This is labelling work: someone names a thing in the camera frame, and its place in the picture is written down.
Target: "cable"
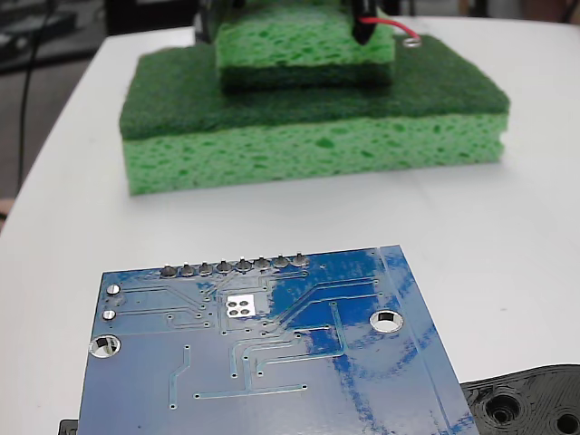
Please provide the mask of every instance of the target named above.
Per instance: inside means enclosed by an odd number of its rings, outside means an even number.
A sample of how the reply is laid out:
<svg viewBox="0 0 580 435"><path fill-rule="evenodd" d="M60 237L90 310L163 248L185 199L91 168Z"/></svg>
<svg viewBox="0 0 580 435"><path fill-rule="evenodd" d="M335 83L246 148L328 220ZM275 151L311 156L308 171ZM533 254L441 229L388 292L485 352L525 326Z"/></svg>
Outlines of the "cable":
<svg viewBox="0 0 580 435"><path fill-rule="evenodd" d="M33 35L32 40L32 51L30 53L30 60L28 61L28 66L26 68L26 73L24 76L24 88L22 91L22 100L20 102L20 129L19 129L19 141L18 141L18 179L16 182L16 194L20 192L20 189L24 183L24 143L26 136L26 107L28 105L28 91L30 89L30 80L33 75L34 63L36 61L36 55L38 53L38 48L40 47L40 42L43 40L44 28L48 24L53 15L54 7L53 2L47 1L46 14L44 15L43 22L40 29L36 34Z"/></svg>
<svg viewBox="0 0 580 435"><path fill-rule="evenodd" d="M580 0L573 0L573 2L566 8L565 13L562 16L562 19L560 20L560 23L570 23L570 21L572 20L572 16L574 15L574 12L579 5Z"/></svg>
<svg viewBox="0 0 580 435"><path fill-rule="evenodd" d="M415 0L409 0L409 15L417 15L417 5L415 4Z"/></svg>
<svg viewBox="0 0 580 435"><path fill-rule="evenodd" d="M359 21L363 24L388 24L393 25L395 27L399 27L402 31L404 31L409 38L405 39L404 45L405 47L419 47L421 46L421 37L418 33L414 30L410 29L403 23L399 23L398 21L394 20L387 20L384 18L378 18L376 16L361 16L359 17Z"/></svg>

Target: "screw hole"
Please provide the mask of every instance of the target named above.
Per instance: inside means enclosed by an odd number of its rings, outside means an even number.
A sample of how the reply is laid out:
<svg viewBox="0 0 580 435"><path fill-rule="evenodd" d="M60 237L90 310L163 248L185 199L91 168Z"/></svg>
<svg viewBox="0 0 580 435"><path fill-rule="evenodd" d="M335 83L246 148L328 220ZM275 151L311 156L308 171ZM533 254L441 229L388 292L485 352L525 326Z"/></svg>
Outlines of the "screw hole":
<svg viewBox="0 0 580 435"><path fill-rule="evenodd" d="M95 358L110 358L121 348L121 340L114 335L101 335L92 339L89 353Z"/></svg>
<svg viewBox="0 0 580 435"><path fill-rule="evenodd" d="M499 424L506 424L515 420L519 412L520 407L517 400L506 394L500 394L486 404L486 413Z"/></svg>
<svg viewBox="0 0 580 435"><path fill-rule="evenodd" d="M577 433L580 427L580 421L572 414L564 414L558 419L556 426L562 433Z"/></svg>
<svg viewBox="0 0 580 435"><path fill-rule="evenodd" d="M402 328L403 319L399 313L390 310L375 312L369 320L375 331L384 334L396 333Z"/></svg>

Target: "sponge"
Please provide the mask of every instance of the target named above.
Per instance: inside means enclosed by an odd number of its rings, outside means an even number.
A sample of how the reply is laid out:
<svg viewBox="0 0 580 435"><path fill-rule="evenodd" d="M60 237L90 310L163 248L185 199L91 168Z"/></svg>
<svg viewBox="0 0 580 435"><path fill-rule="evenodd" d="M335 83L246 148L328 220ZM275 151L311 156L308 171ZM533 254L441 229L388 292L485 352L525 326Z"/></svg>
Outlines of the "sponge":
<svg viewBox="0 0 580 435"><path fill-rule="evenodd" d="M506 95L435 38L390 87L224 95L200 45L143 56L121 115L131 194L497 161Z"/></svg>
<svg viewBox="0 0 580 435"><path fill-rule="evenodd" d="M220 26L217 70L226 91L388 84L392 28L359 45L339 0L254 0Z"/></svg>

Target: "white tabletop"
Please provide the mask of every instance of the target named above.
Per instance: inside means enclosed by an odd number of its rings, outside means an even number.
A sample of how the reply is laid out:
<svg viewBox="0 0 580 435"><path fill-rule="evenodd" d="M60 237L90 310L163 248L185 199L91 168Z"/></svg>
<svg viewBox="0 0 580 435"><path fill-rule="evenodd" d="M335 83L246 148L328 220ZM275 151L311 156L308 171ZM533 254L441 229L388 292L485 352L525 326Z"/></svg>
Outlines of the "white tabletop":
<svg viewBox="0 0 580 435"><path fill-rule="evenodd" d="M191 30L106 41L0 236L3 433L78 416L102 272L165 263L400 244L461 382L580 363L580 28L405 21L509 95L501 163L130 198L131 76Z"/></svg>

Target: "blue circuit board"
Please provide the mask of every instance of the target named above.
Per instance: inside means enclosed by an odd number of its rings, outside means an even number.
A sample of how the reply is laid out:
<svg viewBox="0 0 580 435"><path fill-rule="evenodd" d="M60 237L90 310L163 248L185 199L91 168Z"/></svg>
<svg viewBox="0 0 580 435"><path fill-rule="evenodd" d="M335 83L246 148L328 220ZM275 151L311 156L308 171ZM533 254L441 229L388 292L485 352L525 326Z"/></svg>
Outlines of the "blue circuit board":
<svg viewBox="0 0 580 435"><path fill-rule="evenodd" d="M79 435L477 434L398 246L103 275Z"/></svg>

